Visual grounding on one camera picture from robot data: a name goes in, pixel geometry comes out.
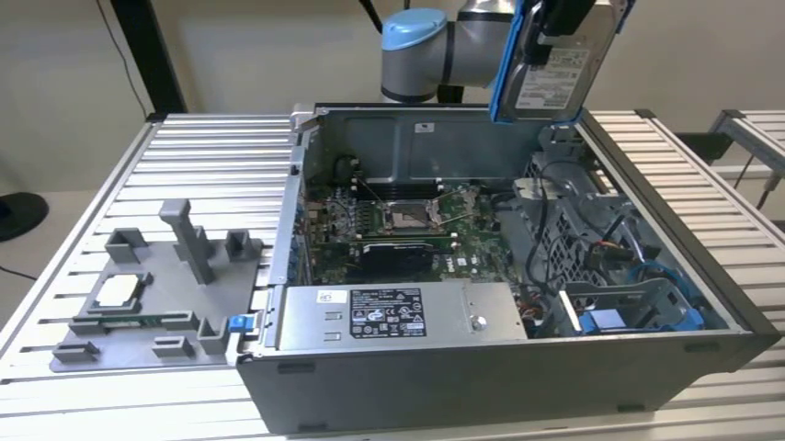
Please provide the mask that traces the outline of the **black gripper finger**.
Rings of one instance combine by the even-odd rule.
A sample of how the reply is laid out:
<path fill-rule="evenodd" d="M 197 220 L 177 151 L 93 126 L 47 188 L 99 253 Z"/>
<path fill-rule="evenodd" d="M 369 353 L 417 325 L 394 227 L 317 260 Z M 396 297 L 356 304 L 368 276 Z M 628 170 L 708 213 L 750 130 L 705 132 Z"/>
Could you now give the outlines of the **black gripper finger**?
<path fill-rule="evenodd" d="M 556 37 L 547 35 L 540 28 L 535 28 L 528 34 L 524 45 L 524 62 L 528 65 L 545 65 L 555 42 Z"/>

